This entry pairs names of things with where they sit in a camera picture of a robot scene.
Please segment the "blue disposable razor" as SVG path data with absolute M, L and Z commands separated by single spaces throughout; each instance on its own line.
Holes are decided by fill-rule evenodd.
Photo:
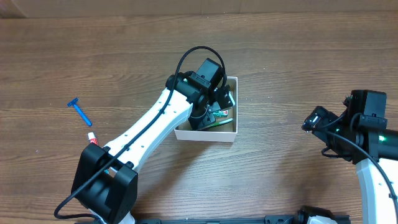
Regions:
M 90 119 L 87 117 L 87 115 L 83 112 L 83 110 L 78 106 L 77 102 L 78 102 L 78 98 L 74 98 L 73 100 L 71 100 L 69 103 L 67 103 L 68 107 L 73 107 L 75 109 L 75 111 L 81 116 L 82 120 L 88 125 L 88 126 L 92 126 L 92 122 L 90 121 Z

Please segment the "red teal toothpaste tube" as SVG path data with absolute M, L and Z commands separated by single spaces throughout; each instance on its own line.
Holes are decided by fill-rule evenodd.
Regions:
M 98 172 L 108 162 L 108 150 L 99 146 L 94 132 L 88 133 L 90 142 L 89 160 L 93 166 L 93 173 Z

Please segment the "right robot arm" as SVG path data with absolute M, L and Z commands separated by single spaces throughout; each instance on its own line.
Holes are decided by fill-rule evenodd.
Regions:
M 353 90 L 337 116 L 317 106 L 302 129 L 323 141 L 325 157 L 356 167 L 364 223 L 397 223 L 397 131 L 387 128 L 387 95 Z

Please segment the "green white soap packet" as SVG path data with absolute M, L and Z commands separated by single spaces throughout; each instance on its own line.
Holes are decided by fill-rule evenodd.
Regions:
M 228 116 L 228 110 L 215 111 L 213 115 L 219 118 L 226 118 Z

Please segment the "green white toothbrush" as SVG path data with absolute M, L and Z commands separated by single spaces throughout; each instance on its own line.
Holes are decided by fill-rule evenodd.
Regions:
M 224 119 L 224 120 L 215 121 L 214 123 L 203 127 L 202 130 L 207 130 L 207 129 L 210 129 L 210 128 L 215 128 L 215 127 L 218 127 L 218 126 L 222 126 L 222 125 L 231 123 L 232 121 L 233 121 L 233 118 L 228 118 L 228 119 Z

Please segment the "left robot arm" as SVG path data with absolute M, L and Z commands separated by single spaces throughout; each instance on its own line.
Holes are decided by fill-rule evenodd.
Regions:
M 103 147 L 91 142 L 84 148 L 72 191 L 95 223 L 131 220 L 138 173 L 173 129 L 185 122 L 193 131 L 208 129 L 215 111 L 235 106 L 224 77 L 223 67 L 210 58 L 195 72 L 169 76 L 156 104 L 131 128 Z

